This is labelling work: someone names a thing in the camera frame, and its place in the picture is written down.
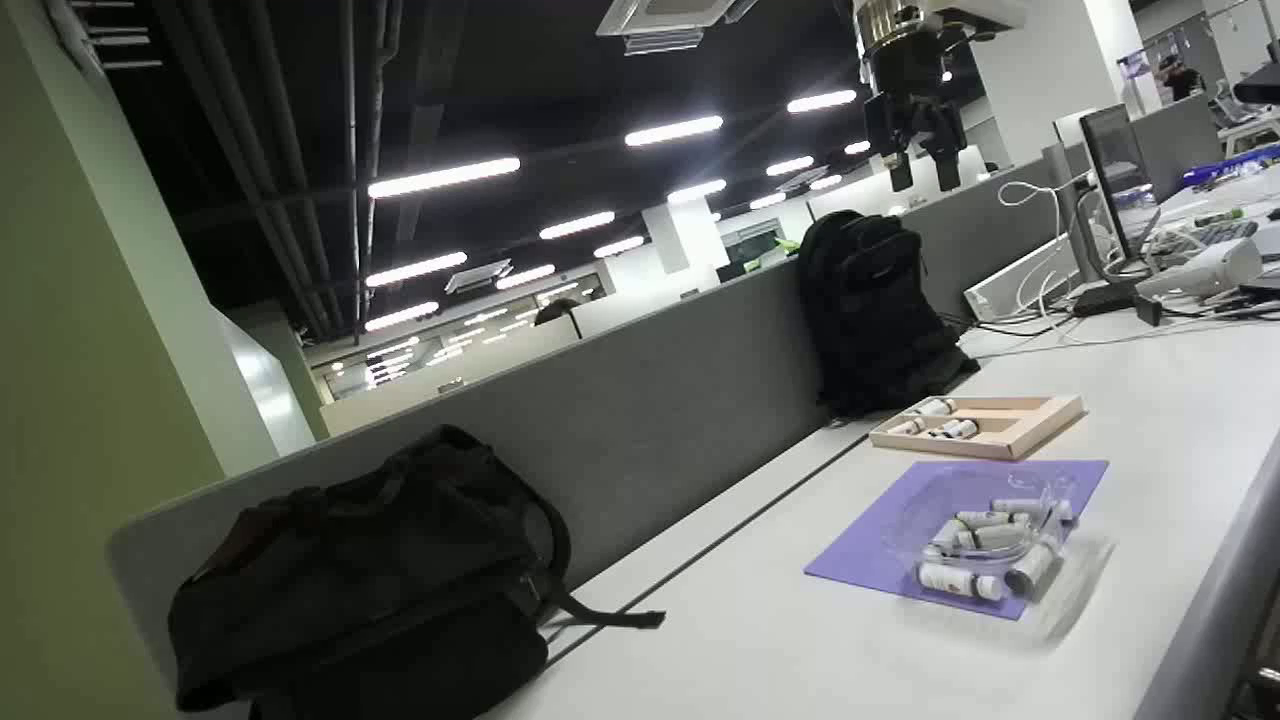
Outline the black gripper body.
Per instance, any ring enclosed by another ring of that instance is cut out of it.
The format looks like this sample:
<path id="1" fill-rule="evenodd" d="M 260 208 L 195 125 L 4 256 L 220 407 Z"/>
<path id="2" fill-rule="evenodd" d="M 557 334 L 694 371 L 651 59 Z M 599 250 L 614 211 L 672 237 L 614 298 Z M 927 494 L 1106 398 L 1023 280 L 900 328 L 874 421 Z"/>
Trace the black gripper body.
<path id="1" fill-rule="evenodd" d="M 927 150 L 960 150 L 964 125 L 943 70 L 964 43 L 957 26 L 889 26 L 868 38 L 870 99 L 868 135 L 879 154 L 919 141 Z"/>

